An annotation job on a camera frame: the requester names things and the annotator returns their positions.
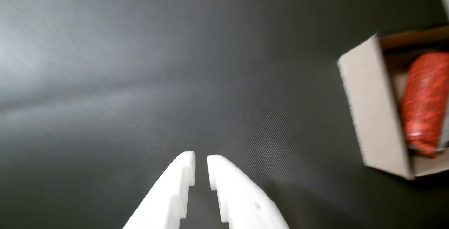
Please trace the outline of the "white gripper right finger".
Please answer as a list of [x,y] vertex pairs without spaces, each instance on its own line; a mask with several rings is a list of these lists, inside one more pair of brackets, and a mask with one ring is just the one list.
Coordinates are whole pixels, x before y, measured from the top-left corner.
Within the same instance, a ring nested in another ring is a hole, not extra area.
[[220,219],[230,229],[288,229],[275,202],[243,171],[221,155],[207,156],[210,188]]

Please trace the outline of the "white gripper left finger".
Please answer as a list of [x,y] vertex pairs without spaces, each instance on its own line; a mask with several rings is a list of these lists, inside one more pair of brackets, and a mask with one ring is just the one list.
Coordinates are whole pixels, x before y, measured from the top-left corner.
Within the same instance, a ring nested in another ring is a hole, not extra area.
[[195,185],[195,152],[179,154],[164,170],[125,229],[178,229],[186,218],[189,187]]

